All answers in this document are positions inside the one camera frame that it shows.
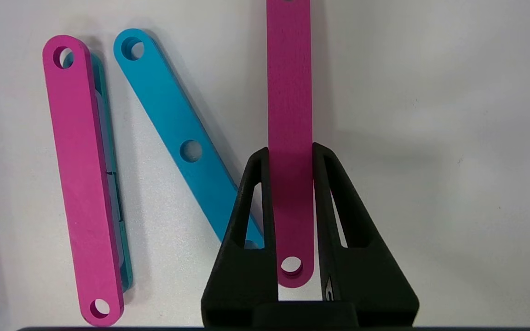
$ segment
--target black holder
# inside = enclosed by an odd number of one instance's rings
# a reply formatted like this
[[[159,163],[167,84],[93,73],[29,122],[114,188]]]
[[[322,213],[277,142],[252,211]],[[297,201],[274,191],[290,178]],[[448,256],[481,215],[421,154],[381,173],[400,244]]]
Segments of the black holder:
[[[222,246],[202,297],[206,327],[410,326],[419,302],[330,149],[313,144],[320,302],[280,302],[269,151],[250,157]],[[254,187],[263,190],[265,247],[244,249]],[[347,248],[334,217],[336,204]]]

